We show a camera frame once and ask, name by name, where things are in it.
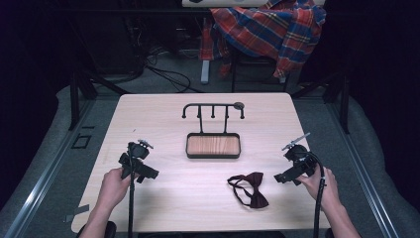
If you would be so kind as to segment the aluminium floor rail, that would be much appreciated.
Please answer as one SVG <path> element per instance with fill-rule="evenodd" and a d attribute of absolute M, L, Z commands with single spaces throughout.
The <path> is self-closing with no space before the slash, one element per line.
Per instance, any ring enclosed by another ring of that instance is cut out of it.
<path fill-rule="evenodd" d="M 374 187 L 372 180 L 368 174 L 368 171 L 362 161 L 362 158 L 351 138 L 350 134 L 347 134 L 345 130 L 342 128 L 339 119 L 339 112 L 332 104 L 326 105 L 329 114 L 333 118 L 333 123 L 338 130 L 341 139 L 344 141 L 346 148 L 350 154 L 350 163 L 352 164 L 352 168 L 356 174 L 358 179 L 359 185 L 361 186 L 365 197 L 367 199 L 367 203 L 374 215 L 376 223 L 383 235 L 384 238 L 400 238 L 398 232 L 395 229 L 394 224 L 392 223 L 388 212 L 385 209 L 385 206 L 380 198 L 379 194 Z"/>
<path fill-rule="evenodd" d="M 0 238 L 74 238 L 71 228 L 98 155 L 103 104 L 87 101 L 74 129 L 67 129 L 67 107 L 60 106 L 22 182 L 0 211 Z"/>

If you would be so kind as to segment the red blue plaid cloth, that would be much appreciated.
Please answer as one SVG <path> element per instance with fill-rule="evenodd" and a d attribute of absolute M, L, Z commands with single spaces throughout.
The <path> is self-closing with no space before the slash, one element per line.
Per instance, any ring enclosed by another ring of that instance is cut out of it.
<path fill-rule="evenodd" d="M 232 65 L 231 47 L 250 57 L 276 62 L 273 76 L 285 78 L 306 63 L 320 41 L 327 12 L 313 0 L 268 0 L 259 8 L 212 8 L 204 21 L 199 49 L 202 60 Z"/>

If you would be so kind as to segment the dark red bow tie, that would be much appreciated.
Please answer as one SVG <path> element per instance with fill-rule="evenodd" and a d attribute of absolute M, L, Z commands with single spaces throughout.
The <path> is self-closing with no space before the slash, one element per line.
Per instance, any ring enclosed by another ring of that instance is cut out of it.
<path fill-rule="evenodd" d="M 247 191 L 247 189 L 241 186 L 241 182 L 247 182 L 252 188 L 252 192 Z M 253 172 L 248 175 L 237 175 L 232 176 L 227 179 L 228 185 L 233 189 L 234 196 L 236 199 L 243 205 L 252 209 L 260 209 L 268 206 L 268 201 L 264 195 L 260 192 L 259 187 L 263 181 L 263 173 Z M 244 203 L 241 197 L 238 194 L 238 190 L 241 189 L 244 192 L 244 195 L 250 199 L 249 203 Z"/>

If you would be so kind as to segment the grey tape strip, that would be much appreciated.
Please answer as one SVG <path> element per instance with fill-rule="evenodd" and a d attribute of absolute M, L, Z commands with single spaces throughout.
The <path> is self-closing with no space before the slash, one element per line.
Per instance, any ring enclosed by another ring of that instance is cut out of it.
<path fill-rule="evenodd" d="M 88 204 L 76 207 L 71 214 L 66 214 L 64 216 L 63 222 L 64 223 L 71 222 L 76 215 L 87 212 L 88 210 L 89 210 L 89 205 Z"/>

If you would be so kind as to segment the white desk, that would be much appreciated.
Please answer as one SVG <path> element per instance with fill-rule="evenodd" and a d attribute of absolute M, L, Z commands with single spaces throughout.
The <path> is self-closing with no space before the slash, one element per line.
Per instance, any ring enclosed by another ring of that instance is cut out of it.
<path fill-rule="evenodd" d="M 284 2 L 289 0 L 181 0 L 181 6 L 183 8 L 257 8 L 267 3 L 275 4 L 279 1 Z"/>

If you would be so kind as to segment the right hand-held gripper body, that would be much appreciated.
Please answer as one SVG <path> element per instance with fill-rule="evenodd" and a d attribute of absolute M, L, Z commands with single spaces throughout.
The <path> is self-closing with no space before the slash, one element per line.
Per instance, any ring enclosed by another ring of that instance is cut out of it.
<path fill-rule="evenodd" d="M 299 144 L 301 140 L 306 139 L 308 136 L 309 133 L 306 133 L 303 136 L 292 140 L 282 148 L 282 151 L 286 151 L 284 156 L 289 161 L 292 161 L 291 168 L 295 168 L 299 172 L 299 176 L 306 174 L 311 177 L 315 173 L 317 159 L 303 145 Z"/>

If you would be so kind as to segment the black metal stand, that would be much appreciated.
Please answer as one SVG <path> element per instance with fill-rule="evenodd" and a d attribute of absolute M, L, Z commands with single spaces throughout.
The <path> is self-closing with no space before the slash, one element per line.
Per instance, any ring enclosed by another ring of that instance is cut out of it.
<path fill-rule="evenodd" d="M 70 109 L 71 109 L 71 122 L 68 128 L 69 131 L 73 130 L 80 121 L 79 110 L 79 94 L 87 100 L 95 100 L 98 92 L 93 83 L 99 83 L 111 91 L 119 95 L 129 94 L 129 91 L 117 86 L 116 84 L 108 81 L 97 73 L 87 69 L 76 70 L 70 80 Z"/>
<path fill-rule="evenodd" d="M 318 81 L 310 82 L 307 86 L 291 94 L 291 97 L 300 98 L 315 89 L 325 86 L 322 99 L 325 103 L 339 102 L 339 124 L 346 134 L 349 134 L 349 103 L 350 103 L 350 80 L 343 71 L 334 72 Z"/>

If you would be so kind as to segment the black hook rack wooden tray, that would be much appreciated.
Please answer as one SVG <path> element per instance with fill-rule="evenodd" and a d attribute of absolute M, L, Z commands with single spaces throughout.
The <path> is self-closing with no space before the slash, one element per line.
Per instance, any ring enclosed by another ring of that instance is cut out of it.
<path fill-rule="evenodd" d="M 182 108 L 181 118 L 186 118 L 189 108 L 197 109 L 196 117 L 199 120 L 199 131 L 191 132 L 186 137 L 185 153 L 188 159 L 237 159 L 241 152 L 241 137 L 238 133 L 229 133 L 228 119 L 230 118 L 229 109 L 233 108 L 240 112 L 240 119 L 245 118 L 245 104 L 243 102 L 234 103 L 188 103 Z M 216 117 L 216 108 L 224 109 L 224 127 L 221 133 L 205 132 L 203 127 L 204 108 L 211 111 L 210 117 Z"/>

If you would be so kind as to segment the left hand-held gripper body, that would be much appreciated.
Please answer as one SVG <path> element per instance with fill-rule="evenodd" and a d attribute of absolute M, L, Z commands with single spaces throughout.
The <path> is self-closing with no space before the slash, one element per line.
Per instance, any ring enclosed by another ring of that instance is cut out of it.
<path fill-rule="evenodd" d="M 130 142 L 128 144 L 127 152 L 123 153 L 119 159 L 119 163 L 123 168 L 121 179 L 125 179 L 131 173 L 140 176 L 138 174 L 138 168 L 140 165 L 144 165 L 143 159 L 149 155 L 150 147 L 151 145 L 144 140 L 140 140 L 138 143 Z"/>

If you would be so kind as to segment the person's right hand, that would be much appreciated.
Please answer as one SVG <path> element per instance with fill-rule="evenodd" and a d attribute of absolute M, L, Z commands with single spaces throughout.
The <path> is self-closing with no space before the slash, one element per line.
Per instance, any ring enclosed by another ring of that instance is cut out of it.
<path fill-rule="evenodd" d="M 335 208 L 341 206 L 337 182 L 332 171 L 325 167 L 320 168 L 317 166 L 315 173 L 312 176 L 300 176 L 297 178 L 297 180 L 306 187 L 307 191 L 314 199 L 318 196 L 321 179 L 324 180 L 321 207 L 325 213 L 331 213 Z"/>

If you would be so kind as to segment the person's left hand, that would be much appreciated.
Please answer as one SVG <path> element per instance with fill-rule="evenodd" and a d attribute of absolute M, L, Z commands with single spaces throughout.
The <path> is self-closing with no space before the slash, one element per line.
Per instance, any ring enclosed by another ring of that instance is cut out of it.
<path fill-rule="evenodd" d="M 130 186 L 129 178 L 122 178 L 123 169 L 112 169 L 104 175 L 95 209 L 101 212 L 111 213 L 119 204 Z"/>

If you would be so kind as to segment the black chair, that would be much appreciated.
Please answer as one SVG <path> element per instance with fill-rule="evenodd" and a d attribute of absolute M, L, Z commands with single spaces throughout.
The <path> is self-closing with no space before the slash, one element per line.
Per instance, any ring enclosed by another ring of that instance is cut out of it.
<path fill-rule="evenodd" d="M 232 92 L 285 92 L 289 73 L 274 77 L 276 61 L 268 57 L 250 57 L 239 50 L 232 52 Z"/>

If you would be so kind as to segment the white desk leg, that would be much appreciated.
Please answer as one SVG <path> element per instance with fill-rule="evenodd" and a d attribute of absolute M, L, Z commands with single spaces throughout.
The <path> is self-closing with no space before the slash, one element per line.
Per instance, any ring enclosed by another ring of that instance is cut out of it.
<path fill-rule="evenodd" d="M 201 78 L 200 78 L 200 81 L 202 84 L 207 84 L 209 82 L 209 69 L 210 69 L 210 61 L 204 60 L 202 62 Z"/>

